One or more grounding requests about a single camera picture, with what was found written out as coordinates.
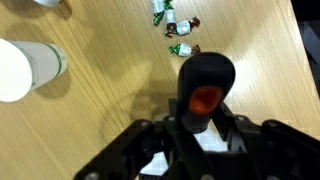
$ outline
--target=white cup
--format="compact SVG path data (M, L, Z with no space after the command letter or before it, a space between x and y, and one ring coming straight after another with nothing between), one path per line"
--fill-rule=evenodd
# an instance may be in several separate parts
M0 39L0 101L23 98L67 66L65 53L54 44Z
M48 7L54 7L60 3L61 0L33 0L39 4L42 4L44 6Z

